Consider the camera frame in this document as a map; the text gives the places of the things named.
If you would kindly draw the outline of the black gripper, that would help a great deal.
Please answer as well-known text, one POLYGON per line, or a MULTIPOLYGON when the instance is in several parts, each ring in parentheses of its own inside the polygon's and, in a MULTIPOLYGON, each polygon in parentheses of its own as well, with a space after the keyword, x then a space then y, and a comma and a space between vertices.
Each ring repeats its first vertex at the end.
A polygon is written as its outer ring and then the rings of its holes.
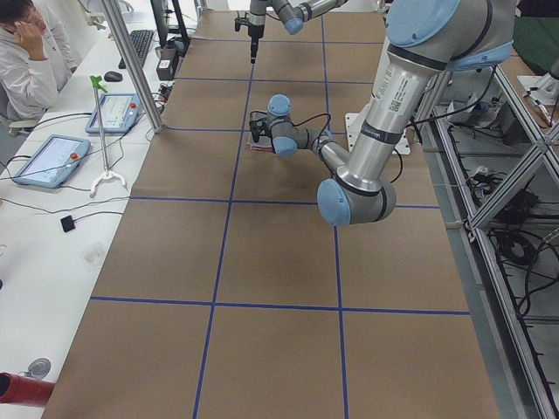
POLYGON ((258 56, 259 40, 264 36, 265 16, 250 12, 248 17, 248 34, 251 39, 250 63, 255 64, 258 56))

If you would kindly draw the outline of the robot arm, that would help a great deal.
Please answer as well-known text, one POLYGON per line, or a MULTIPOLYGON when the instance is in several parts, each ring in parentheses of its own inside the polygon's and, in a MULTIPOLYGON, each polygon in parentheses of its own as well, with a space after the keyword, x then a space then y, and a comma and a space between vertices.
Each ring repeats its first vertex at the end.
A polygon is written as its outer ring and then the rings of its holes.
POLYGON ((235 31, 240 31, 243 25, 247 27, 247 33, 251 39, 250 62, 255 64, 259 41, 264 37, 266 14, 269 8, 273 9, 286 31, 290 35, 295 35, 303 28, 305 22, 340 8, 345 3, 346 1, 343 0, 316 0, 304 1, 292 6, 287 0, 252 0, 249 11, 243 17, 238 15, 235 18, 235 31))
POLYGON ((296 127, 288 97, 277 94, 267 106, 263 131, 273 152, 288 156, 313 151, 331 176, 317 191, 322 217, 341 227, 387 217, 396 193, 383 170, 429 80, 443 71, 497 65, 511 52, 514 1, 395 1, 386 18, 388 66, 363 109, 352 150, 324 129, 296 127))

